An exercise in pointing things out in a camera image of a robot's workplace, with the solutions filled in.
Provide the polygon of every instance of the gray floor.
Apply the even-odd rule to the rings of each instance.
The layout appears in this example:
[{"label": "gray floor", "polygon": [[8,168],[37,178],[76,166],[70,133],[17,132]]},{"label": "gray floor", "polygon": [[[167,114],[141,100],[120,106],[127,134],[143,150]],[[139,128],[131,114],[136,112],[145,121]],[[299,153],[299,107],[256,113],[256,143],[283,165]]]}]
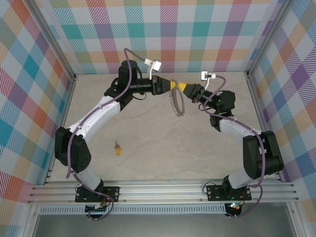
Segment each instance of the gray floor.
[{"label": "gray floor", "polygon": [[98,222],[84,215],[43,215],[33,237],[294,237],[285,203],[262,203],[249,215],[110,215]]},{"label": "gray floor", "polygon": [[[200,73],[163,73],[167,79],[200,81]],[[233,114],[253,128],[260,128],[242,72],[218,73],[227,79],[224,90],[236,94]],[[100,100],[116,75],[80,75],[66,126],[81,119]],[[221,79],[211,80],[216,90]],[[177,117],[169,93],[133,100],[110,119],[88,144],[92,167],[103,180],[161,180],[223,178],[242,166],[242,146],[211,127],[209,116],[185,97],[185,115]],[[115,140],[122,148],[115,155]],[[67,168],[58,161],[51,180],[63,181]]]}]

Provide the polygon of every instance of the small yellow object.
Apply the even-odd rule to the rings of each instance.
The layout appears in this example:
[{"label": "small yellow object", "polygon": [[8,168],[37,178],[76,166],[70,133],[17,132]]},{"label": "small yellow object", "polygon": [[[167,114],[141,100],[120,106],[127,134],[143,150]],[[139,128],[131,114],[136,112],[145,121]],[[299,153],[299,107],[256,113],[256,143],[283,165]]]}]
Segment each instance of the small yellow object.
[{"label": "small yellow object", "polygon": [[115,140],[115,146],[114,148],[116,149],[116,155],[120,155],[121,147],[118,145],[118,142]]}]

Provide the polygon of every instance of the vent grille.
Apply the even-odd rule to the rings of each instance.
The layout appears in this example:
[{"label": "vent grille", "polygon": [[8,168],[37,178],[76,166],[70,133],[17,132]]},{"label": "vent grille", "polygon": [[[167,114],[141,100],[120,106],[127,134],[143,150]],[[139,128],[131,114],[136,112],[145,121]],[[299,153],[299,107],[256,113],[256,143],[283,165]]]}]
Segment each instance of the vent grille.
[{"label": "vent grille", "polygon": [[[40,215],[86,214],[85,206],[42,206]],[[115,205],[111,214],[225,214],[224,204]]]}]

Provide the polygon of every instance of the white floor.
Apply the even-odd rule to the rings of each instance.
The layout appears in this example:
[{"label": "white floor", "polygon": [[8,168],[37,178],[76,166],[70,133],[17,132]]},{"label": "white floor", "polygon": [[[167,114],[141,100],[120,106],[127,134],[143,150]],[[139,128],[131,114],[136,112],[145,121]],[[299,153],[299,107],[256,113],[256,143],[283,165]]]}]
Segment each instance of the white floor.
[{"label": "white floor", "polygon": [[[200,73],[161,73],[177,81],[200,81]],[[236,94],[233,114],[260,129],[242,72],[218,73],[227,79],[224,90]],[[94,107],[117,75],[81,75],[65,126],[77,122]],[[216,90],[222,80],[212,80]],[[115,140],[122,148],[115,155]],[[91,165],[103,180],[159,180],[224,178],[242,167],[242,146],[211,127],[209,116],[185,97],[185,115],[177,117],[169,93],[133,100],[113,117],[88,144]],[[67,168],[55,162],[51,181],[66,180]]]}]

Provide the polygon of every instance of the plaid wallpaper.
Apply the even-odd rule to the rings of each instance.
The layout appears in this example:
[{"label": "plaid wallpaper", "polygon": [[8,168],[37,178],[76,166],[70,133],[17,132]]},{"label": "plaid wallpaper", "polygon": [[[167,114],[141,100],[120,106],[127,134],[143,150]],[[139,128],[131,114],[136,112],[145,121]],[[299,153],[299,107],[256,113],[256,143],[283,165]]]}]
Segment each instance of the plaid wallpaper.
[{"label": "plaid wallpaper", "polygon": [[162,72],[244,71],[281,2],[37,0],[74,71],[84,74],[117,73],[124,47],[160,59]]},{"label": "plaid wallpaper", "polygon": [[316,236],[316,0],[296,0],[252,78]]},{"label": "plaid wallpaper", "polygon": [[51,156],[70,79],[22,0],[0,0],[0,237],[22,211]]}]

